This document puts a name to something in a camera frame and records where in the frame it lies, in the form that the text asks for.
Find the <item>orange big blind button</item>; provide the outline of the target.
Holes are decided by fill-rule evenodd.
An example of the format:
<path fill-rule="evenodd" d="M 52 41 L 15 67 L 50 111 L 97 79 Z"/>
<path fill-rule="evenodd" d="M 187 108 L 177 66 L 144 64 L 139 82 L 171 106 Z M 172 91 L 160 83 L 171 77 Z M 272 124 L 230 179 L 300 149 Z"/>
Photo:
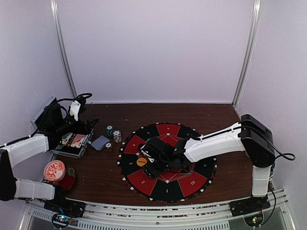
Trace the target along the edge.
<path fill-rule="evenodd" d="M 139 167 L 143 167 L 147 164 L 147 159 L 146 158 L 138 158 L 137 159 L 137 165 Z"/>

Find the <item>green white chip stack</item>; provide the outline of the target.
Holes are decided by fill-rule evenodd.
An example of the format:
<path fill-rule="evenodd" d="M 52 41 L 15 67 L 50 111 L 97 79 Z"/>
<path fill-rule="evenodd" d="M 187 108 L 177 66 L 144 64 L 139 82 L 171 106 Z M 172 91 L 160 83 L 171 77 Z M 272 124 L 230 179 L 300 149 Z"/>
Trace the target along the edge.
<path fill-rule="evenodd" d="M 114 134 L 114 127 L 109 125 L 106 127 L 106 133 L 108 137 L 112 137 Z"/>

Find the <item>white grey chip stack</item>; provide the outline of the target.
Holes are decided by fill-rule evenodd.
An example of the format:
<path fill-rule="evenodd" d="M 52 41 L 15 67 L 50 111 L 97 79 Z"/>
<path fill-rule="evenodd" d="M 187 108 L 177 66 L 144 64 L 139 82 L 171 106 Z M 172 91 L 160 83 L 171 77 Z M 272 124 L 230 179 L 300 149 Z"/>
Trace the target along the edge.
<path fill-rule="evenodd" d="M 120 143 L 121 142 L 121 132 L 119 130 L 115 130 L 113 132 L 113 138 L 116 143 Z"/>

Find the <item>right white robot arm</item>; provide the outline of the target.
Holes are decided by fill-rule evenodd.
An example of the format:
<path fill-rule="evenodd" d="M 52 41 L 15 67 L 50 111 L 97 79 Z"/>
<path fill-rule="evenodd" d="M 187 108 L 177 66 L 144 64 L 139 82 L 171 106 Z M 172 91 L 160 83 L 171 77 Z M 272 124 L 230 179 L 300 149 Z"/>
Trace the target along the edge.
<path fill-rule="evenodd" d="M 252 212 L 264 204 L 275 160 L 279 157 L 295 160 L 293 153 L 282 153 L 273 143 L 272 132 L 249 114 L 217 132 L 199 137 L 188 136 L 174 147 L 158 137 L 149 138 L 139 151 L 148 159 L 142 170 L 151 179 L 165 170 L 181 168 L 205 158 L 245 151 L 253 164 L 252 197 L 246 200 L 246 208 Z"/>

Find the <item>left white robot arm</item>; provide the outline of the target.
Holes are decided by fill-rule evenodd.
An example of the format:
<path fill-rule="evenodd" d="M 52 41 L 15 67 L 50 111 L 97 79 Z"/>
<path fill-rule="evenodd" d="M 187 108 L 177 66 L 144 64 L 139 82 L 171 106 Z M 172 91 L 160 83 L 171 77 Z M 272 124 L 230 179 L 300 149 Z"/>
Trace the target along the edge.
<path fill-rule="evenodd" d="M 36 181 L 36 176 L 29 169 L 25 171 L 25 178 L 21 175 L 26 166 L 33 166 L 43 158 L 43 154 L 55 149 L 64 135 L 91 133 L 98 120 L 84 122 L 80 119 L 89 97 L 90 93 L 84 93 L 68 98 L 67 101 L 71 103 L 68 109 L 60 104 L 62 100 L 54 99 L 38 116 L 36 129 L 32 134 L 0 147 L 1 201 L 43 199 L 50 200 L 51 206 L 59 213 L 69 209 L 69 202 L 64 199 L 62 188 Z"/>

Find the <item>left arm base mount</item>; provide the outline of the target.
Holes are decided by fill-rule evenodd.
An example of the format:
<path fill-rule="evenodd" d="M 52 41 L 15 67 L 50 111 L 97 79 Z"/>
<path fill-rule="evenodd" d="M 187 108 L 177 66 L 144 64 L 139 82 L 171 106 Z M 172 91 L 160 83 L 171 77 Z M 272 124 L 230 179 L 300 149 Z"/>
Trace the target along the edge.
<path fill-rule="evenodd" d="M 44 203 L 44 209 L 62 213 L 72 218 L 82 218 L 86 206 L 84 202 L 66 199 L 64 189 L 57 185 L 55 186 L 54 198 L 45 200 Z"/>

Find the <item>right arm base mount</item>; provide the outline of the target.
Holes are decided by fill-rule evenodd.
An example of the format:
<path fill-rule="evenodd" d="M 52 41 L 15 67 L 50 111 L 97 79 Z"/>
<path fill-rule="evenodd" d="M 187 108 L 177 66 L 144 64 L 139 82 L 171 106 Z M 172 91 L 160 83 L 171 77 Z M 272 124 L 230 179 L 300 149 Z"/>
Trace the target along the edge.
<path fill-rule="evenodd" d="M 267 199 L 259 199 L 258 197 L 253 199 L 250 197 L 243 200 L 232 201 L 229 203 L 229 206 L 232 216 L 236 217 L 261 211 L 269 208 L 271 204 Z"/>

